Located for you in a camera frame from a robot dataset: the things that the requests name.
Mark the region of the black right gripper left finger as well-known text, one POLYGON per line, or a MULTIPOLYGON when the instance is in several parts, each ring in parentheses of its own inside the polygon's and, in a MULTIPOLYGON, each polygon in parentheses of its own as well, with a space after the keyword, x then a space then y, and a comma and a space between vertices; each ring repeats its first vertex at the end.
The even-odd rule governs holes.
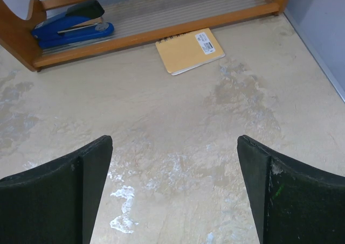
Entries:
POLYGON ((1 179, 1 243, 90 243, 113 152, 104 135, 1 179))

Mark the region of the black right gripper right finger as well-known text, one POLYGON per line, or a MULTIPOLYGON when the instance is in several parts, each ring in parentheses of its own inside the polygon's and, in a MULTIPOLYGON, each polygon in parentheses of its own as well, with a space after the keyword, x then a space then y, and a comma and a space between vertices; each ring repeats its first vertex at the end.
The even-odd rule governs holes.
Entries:
POLYGON ((260 243, 344 243, 344 177, 246 135, 237 153, 260 243))

